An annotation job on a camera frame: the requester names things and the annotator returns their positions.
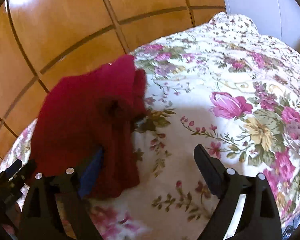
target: metal bolt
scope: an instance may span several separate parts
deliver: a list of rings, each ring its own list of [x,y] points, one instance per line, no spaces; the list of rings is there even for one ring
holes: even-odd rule
[[[229,175],[234,175],[236,172],[235,172],[234,169],[228,168],[228,169],[227,169],[227,173],[228,173]]]
[[[72,174],[72,173],[74,173],[74,168],[67,168],[65,170],[65,172],[66,172],[66,174]]]
[[[42,173],[36,174],[36,175],[35,175],[35,178],[36,178],[36,179],[41,179],[41,178],[42,178]]]
[[[261,180],[264,180],[264,179],[266,179],[266,176],[262,173],[259,173],[258,178],[261,179]]]

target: bed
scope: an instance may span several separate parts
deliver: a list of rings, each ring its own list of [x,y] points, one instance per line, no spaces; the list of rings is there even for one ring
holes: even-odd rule
[[[300,214],[300,55],[295,50],[260,35],[248,17],[221,12],[132,54],[148,80],[149,115],[133,133],[141,182],[116,199],[85,200],[104,239],[197,239],[218,203],[193,159],[197,144],[240,174],[263,172],[282,228]],[[35,124],[18,137],[0,172],[16,159],[28,161]],[[244,199],[225,238],[236,230]],[[67,234],[75,237],[57,203]]]

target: red cloth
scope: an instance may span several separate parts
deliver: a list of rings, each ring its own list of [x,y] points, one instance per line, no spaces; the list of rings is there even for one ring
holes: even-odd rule
[[[133,156],[131,123],[146,114],[144,70],[136,70],[133,56],[81,76],[61,81],[46,97],[31,140],[30,159],[46,177],[59,175],[105,150],[92,196],[118,197],[139,184]]]

